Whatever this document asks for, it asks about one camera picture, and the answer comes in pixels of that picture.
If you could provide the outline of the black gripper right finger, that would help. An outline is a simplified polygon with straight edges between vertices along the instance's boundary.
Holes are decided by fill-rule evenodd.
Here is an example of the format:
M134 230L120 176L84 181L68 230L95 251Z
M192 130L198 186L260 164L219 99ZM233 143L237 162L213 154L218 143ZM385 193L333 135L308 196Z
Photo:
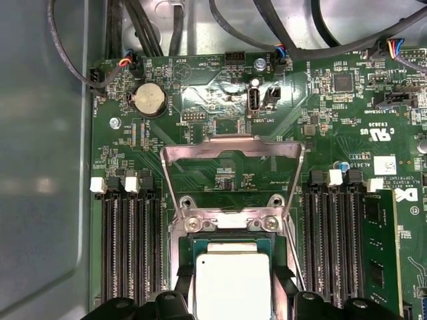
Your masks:
M365 298L353 298L342 308L310 291L298 291L293 272L272 267L272 319L399 319L400 316Z

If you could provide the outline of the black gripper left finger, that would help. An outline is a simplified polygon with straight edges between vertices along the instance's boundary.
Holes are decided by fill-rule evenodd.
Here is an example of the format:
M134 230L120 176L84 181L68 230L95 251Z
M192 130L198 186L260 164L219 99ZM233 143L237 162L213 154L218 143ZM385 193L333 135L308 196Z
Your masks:
M194 319L188 311L188 295L195 274L193 265L183 265L177 272L177 283L173 291L158 293L153 301L138 305L135 300L116 297L101 304L84 319Z

